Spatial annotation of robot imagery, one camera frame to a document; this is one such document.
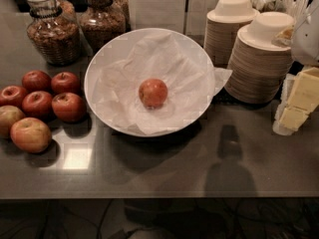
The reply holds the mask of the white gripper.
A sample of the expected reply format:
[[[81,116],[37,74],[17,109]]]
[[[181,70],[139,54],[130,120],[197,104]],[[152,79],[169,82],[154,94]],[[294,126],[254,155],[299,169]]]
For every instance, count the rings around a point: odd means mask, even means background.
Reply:
[[[304,66],[319,66],[319,0],[313,0],[297,20],[275,35],[272,44],[290,47],[294,61]],[[272,129],[280,135],[296,132],[319,106],[319,68],[304,67],[283,82],[280,104]]]

